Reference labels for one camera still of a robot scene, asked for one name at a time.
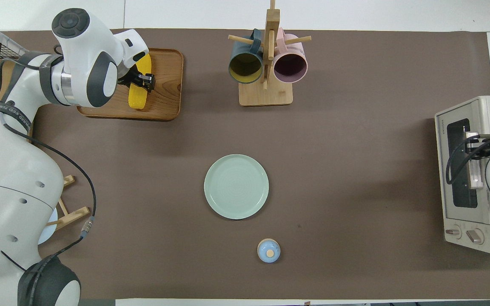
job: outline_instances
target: cable connector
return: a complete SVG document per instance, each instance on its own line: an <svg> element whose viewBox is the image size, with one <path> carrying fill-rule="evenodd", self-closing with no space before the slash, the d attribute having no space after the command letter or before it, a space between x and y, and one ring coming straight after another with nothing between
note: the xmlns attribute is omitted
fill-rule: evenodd
<svg viewBox="0 0 490 306"><path fill-rule="evenodd" d="M86 235L88 232L90 232L92 225L94 225L94 217L90 217L86 222L84 222L82 230L80 230L80 238L86 238Z"/></svg>

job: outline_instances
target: toaster oven window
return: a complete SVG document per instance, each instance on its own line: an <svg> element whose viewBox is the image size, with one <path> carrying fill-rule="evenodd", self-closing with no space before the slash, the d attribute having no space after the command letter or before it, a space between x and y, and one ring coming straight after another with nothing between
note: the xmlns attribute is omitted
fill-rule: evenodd
<svg viewBox="0 0 490 306"><path fill-rule="evenodd" d="M447 142L449 144L449 154L453 152L455 147L461 144L466 138L465 132L470 131L470 120L463 119L447 125ZM451 177L455 177L455 170L459 164L465 159L466 152L464 144L457 149L453 162L451 162ZM456 177L457 179L451 185L453 188L453 204L456 207L476 208L478 207L478 197L476 190L468 188L468 172L463 169Z"/></svg>

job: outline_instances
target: pink mug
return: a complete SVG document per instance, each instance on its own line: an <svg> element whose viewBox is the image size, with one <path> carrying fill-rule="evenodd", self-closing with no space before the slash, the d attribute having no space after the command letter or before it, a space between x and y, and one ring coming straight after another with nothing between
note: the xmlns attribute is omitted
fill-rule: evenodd
<svg viewBox="0 0 490 306"><path fill-rule="evenodd" d="M282 28L277 31L276 48L273 57L273 72L283 83L296 83L308 71L308 62L305 60L302 43L286 45L285 41L298 38L293 34L285 34Z"/></svg>

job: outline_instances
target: plate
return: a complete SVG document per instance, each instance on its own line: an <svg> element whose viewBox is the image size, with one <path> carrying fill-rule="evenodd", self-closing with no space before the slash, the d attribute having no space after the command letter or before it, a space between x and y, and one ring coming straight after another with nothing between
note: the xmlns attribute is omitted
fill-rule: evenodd
<svg viewBox="0 0 490 306"><path fill-rule="evenodd" d="M228 219L251 217L268 197L268 175L255 159L241 154L216 161L205 176L205 198L212 209Z"/></svg>
<svg viewBox="0 0 490 306"><path fill-rule="evenodd" d="M48 222L54 222L56 220L58 220L58 211L54 209L52 211L52 215L50 215L50 218L48 219ZM39 237L39 242L37 244L42 244L43 242L47 241L52 236L52 234L54 234L55 231L56 224L49 225L48 227L43 228L41 236Z"/></svg>

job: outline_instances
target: mug rack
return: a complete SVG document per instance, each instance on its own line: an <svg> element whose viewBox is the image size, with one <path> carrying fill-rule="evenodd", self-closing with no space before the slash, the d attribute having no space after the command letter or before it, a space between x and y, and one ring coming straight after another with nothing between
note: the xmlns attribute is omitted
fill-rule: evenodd
<svg viewBox="0 0 490 306"><path fill-rule="evenodd" d="M280 10L275 8L275 0L270 0L270 8L266 12L266 27L262 47L264 54L262 59L263 74L260 79L251 84L239 84L239 104L241 106L276 106L292 103L292 83L284 83L278 80L273 71L273 58L276 43L276 34L279 29ZM228 35L228 39L253 43L253 40ZM311 41L311 36L298 37L285 40L286 45Z"/></svg>

